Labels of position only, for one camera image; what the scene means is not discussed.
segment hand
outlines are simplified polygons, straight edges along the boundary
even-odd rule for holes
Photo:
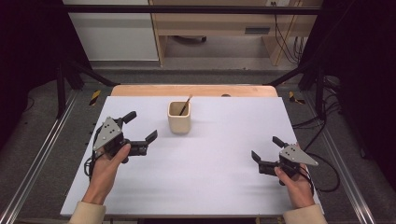
[[[82,198],[84,203],[103,205],[108,193],[113,188],[119,165],[128,156],[130,150],[131,145],[127,144],[114,158],[110,159],[107,154],[104,154],[96,161],[90,185]]]
[[[275,168],[275,173],[288,188],[290,202],[295,209],[304,208],[315,204],[313,195],[311,193],[311,186],[305,178],[297,174],[292,179],[290,179],[289,176],[279,167]]]

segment beige cup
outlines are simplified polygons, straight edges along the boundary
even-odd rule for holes
[[[186,105],[183,114],[180,112],[186,102],[171,102],[168,106],[168,121],[172,133],[188,133],[191,128],[191,104]]]

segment white cabinet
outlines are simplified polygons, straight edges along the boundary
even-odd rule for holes
[[[64,0],[65,5],[148,5],[147,0]],[[158,61],[149,13],[69,13],[90,61]]]

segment white tabletop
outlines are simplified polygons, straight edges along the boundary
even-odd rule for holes
[[[124,124],[129,140],[144,140],[158,130],[148,155],[122,164],[106,213],[124,217],[263,217],[290,210],[287,189],[275,176],[259,174],[254,150],[264,161],[277,161],[277,136],[296,137],[281,98],[193,97],[191,131],[173,134],[167,121],[171,101],[186,97],[107,97],[95,130],[107,116],[137,117]],[[83,163],[92,154],[92,139],[69,190],[63,216],[71,216],[89,185]]]

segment brush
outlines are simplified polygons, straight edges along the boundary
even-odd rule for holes
[[[186,109],[187,105],[189,104],[191,97],[192,97],[192,94],[190,94],[189,99],[186,101],[186,104],[184,104],[183,108],[181,109],[179,116],[181,116],[183,114],[184,110]]]

